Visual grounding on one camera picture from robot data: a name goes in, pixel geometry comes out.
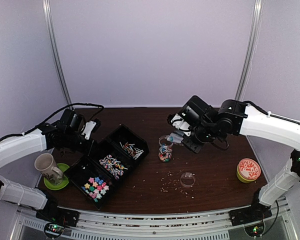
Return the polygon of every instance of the beige mug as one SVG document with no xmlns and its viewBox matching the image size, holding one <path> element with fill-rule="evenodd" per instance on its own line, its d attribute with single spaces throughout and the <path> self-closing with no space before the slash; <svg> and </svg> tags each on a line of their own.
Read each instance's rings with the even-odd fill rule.
<svg viewBox="0 0 300 240">
<path fill-rule="evenodd" d="M 58 168 L 54 156 L 50 153 L 38 156 L 34 167 L 53 185 L 59 185 L 63 181 L 64 173 Z"/>
</svg>

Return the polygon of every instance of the white wall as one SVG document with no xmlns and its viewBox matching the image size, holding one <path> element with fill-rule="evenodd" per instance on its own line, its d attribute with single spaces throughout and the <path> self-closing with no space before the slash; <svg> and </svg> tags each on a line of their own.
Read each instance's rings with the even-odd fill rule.
<svg viewBox="0 0 300 240">
<path fill-rule="evenodd" d="M 0 1 L 0 137 L 30 129 L 65 104 L 42 1 Z M 15 161 L 0 174 L 34 187 L 35 157 Z M 0 202 L 0 240 L 7 239 L 15 212 L 15 205 Z"/>
<path fill-rule="evenodd" d="M 51 12 L 73 102 L 213 106 L 234 98 L 254 1 L 58 0 Z"/>
<path fill-rule="evenodd" d="M 264 1 L 244 99 L 266 111 L 300 120 L 300 0 Z M 251 140 L 266 174 L 273 178 L 292 149 L 260 138 Z M 300 230 L 300 184 L 289 191 L 287 199 Z"/>
</svg>

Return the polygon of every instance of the round container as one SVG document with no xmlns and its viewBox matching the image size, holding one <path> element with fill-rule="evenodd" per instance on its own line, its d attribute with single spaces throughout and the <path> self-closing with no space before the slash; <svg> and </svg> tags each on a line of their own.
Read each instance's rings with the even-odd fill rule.
<svg viewBox="0 0 300 240">
<path fill-rule="evenodd" d="M 236 168 L 237 178 L 245 184 L 254 182 L 260 175 L 261 168 L 259 164 L 250 158 L 242 159 Z"/>
<path fill-rule="evenodd" d="M 162 162 L 169 162 L 172 157 L 173 142 L 169 141 L 169 135 L 163 135 L 159 138 L 159 154 L 158 157 Z"/>
<path fill-rule="evenodd" d="M 180 177 L 180 183 L 186 188 L 192 187 L 196 182 L 196 177 L 191 172 L 185 172 Z"/>
</svg>

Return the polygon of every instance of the pile of candy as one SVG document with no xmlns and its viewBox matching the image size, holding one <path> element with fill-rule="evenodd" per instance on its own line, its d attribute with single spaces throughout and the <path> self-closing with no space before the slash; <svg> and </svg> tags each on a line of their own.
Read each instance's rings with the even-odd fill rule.
<svg viewBox="0 0 300 240">
<path fill-rule="evenodd" d="M 162 162 L 169 162 L 172 156 L 172 149 L 168 147 L 165 143 L 161 144 L 159 148 L 159 159 Z"/>
<path fill-rule="evenodd" d="M 101 177 L 90 177 L 88 182 L 81 188 L 97 203 L 109 190 L 109 186 Z"/>
<path fill-rule="evenodd" d="M 126 142 L 124 145 L 120 142 L 120 145 L 122 147 L 123 150 L 125 150 L 130 156 L 133 157 L 133 159 L 137 159 L 138 157 L 140 157 L 141 154 L 144 153 L 143 150 L 135 147 L 134 143 L 128 143 Z"/>
<path fill-rule="evenodd" d="M 116 180 L 124 174 L 124 169 L 126 168 L 121 162 L 118 161 L 116 158 L 113 158 L 112 155 L 107 155 L 104 159 L 99 160 L 100 164 L 110 172 Z"/>
</svg>

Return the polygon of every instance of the table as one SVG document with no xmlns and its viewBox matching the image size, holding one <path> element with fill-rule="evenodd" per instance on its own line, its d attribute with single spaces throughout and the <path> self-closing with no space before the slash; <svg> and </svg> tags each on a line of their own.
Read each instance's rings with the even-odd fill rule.
<svg viewBox="0 0 300 240">
<path fill-rule="evenodd" d="M 170 134 L 174 128 L 167 123 L 169 114 L 179 108 L 106 108 L 97 117 L 101 127 L 91 137 L 98 142 L 125 124 L 148 143 L 150 153 L 126 178 L 123 185 L 102 207 L 102 212 L 122 214 L 191 213 L 240 207 L 251 204 L 253 193 L 267 184 L 263 175 L 255 182 L 245 184 L 236 176 L 237 165 L 243 158 L 256 157 L 244 136 L 228 136 L 229 149 L 221 151 L 206 144 L 200 153 L 190 152 L 184 146 L 173 146 L 172 160 L 158 158 L 159 137 Z M 95 109 L 81 108 L 76 112 L 89 119 Z M 72 165 L 81 155 L 53 151 L 57 163 Z M 180 176 L 195 174 L 193 187 L 180 185 Z M 73 185 L 59 191 L 50 191 L 43 180 L 39 188 L 55 196 L 59 205 L 67 208 L 97 211 L 92 202 Z"/>
</svg>

